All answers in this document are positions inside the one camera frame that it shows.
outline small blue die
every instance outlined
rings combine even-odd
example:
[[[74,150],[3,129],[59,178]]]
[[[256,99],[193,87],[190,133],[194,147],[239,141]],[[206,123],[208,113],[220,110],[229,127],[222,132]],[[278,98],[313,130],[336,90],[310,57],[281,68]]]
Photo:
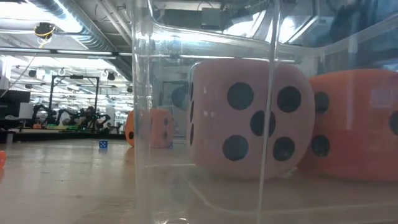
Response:
[[[99,140],[99,148],[107,149],[108,148],[108,140]]]

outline pink die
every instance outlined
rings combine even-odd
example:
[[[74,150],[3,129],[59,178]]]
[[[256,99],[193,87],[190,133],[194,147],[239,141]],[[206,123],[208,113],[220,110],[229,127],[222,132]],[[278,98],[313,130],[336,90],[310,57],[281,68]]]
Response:
[[[217,174],[258,179],[261,171],[269,63],[217,59],[195,67],[187,145],[192,161]],[[293,65],[275,69],[265,178],[291,170],[311,139],[315,100]]]

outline clear plastic container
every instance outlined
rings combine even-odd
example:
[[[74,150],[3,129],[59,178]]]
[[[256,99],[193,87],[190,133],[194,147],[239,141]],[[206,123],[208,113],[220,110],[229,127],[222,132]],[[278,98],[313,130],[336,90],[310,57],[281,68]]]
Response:
[[[139,223],[397,222],[395,1],[130,3]]]

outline ceiling duct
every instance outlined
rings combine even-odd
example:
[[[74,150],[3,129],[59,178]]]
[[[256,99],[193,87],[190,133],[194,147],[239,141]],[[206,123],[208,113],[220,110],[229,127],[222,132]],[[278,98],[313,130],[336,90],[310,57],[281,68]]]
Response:
[[[76,32],[81,35],[73,38],[83,44],[88,50],[95,51],[116,51],[116,47],[105,37],[98,29],[95,23],[85,14],[85,12],[73,0],[29,0],[41,10],[51,13],[58,20],[62,21],[57,24],[59,28],[65,32]],[[131,59],[116,57],[116,59],[105,59],[113,64],[118,72],[127,80],[132,80]]]

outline floor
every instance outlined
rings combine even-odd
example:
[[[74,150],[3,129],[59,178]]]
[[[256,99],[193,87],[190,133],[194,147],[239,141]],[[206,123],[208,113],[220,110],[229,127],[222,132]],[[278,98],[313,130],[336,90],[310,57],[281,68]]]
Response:
[[[398,184],[309,177],[225,179],[173,149],[135,152],[124,141],[0,145],[0,224],[398,223]],[[150,155],[149,160],[135,160]],[[258,208],[259,198],[262,207]]]

